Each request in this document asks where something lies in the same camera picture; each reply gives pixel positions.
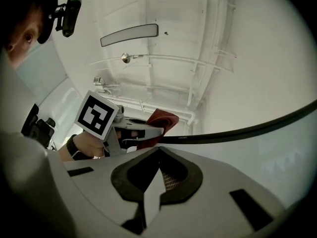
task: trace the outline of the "black strap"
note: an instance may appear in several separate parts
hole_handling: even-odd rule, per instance
[[[80,161],[80,160],[91,160],[92,157],[88,157],[85,154],[83,154],[82,152],[80,152],[76,145],[74,144],[73,138],[74,136],[76,136],[76,134],[72,135],[69,140],[66,143],[66,147],[67,150],[70,154],[70,156],[72,157],[73,160],[75,161]]]

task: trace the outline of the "red object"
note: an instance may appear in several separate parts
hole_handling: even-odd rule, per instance
[[[140,141],[140,143],[137,146],[137,150],[147,148],[147,147],[153,147],[155,146],[159,140],[164,137],[164,135],[172,129],[175,125],[177,125],[179,122],[179,117],[166,112],[164,110],[156,109],[154,113],[150,116],[150,118],[147,120],[146,124],[154,126],[154,127],[161,127],[164,128],[164,132],[161,136],[152,138],[145,141]]]

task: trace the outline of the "black device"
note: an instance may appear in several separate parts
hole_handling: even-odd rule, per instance
[[[57,18],[55,30],[62,30],[63,36],[65,37],[69,37],[74,33],[81,1],[82,0],[67,0],[67,3],[57,6],[59,10],[56,10],[53,15],[54,18]]]
[[[52,118],[49,118],[47,121],[39,119],[38,114],[39,108],[34,104],[24,123],[21,133],[26,137],[35,139],[47,148],[55,132],[55,121]]]

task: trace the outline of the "wall-mounted light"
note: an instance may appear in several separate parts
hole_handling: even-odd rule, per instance
[[[123,42],[132,39],[157,37],[159,35],[159,26],[157,24],[148,24],[135,26],[121,31],[109,34],[100,39],[102,47],[109,46],[117,42]]]
[[[105,84],[105,82],[102,78],[100,78],[100,77],[94,78],[94,85],[104,85],[104,84]]]

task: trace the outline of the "black slot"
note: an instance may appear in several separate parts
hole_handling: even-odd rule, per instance
[[[91,171],[93,171],[93,169],[91,167],[85,167],[85,168],[81,168],[81,169],[69,170],[67,172],[68,172],[70,177],[75,177],[75,176],[78,176],[78,175],[89,173]]]
[[[139,119],[130,119],[130,121],[137,124],[146,124],[147,122],[147,121],[139,120]]]
[[[230,192],[254,231],[258,231],[273,221],[273,218],[244,190]]]

